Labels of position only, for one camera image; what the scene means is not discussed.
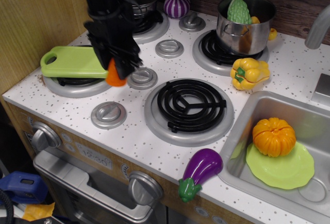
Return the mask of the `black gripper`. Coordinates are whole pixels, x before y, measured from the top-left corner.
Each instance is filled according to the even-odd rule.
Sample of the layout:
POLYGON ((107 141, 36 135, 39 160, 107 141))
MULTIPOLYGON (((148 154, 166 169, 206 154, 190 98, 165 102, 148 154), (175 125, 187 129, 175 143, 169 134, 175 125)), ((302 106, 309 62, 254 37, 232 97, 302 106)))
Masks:
POLYGON ((90 21, 84 23, 89 41, 103 69, 108 70, 114 58, 120 79, 142 65, 140 48, 133 39, 136 24, 131 12, 89 13, 90 21))

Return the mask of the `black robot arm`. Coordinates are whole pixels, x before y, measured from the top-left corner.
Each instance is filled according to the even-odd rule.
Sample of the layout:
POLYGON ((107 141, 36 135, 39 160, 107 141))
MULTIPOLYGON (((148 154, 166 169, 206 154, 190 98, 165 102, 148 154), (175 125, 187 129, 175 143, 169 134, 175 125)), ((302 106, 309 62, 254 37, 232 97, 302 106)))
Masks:
POLYGON ((129 0, 86 0, 90 21, 84 23, 88 39, 103 68, 114 64, 124 80, 142 64, 140 48, 133 39, 136 28, 129 0))

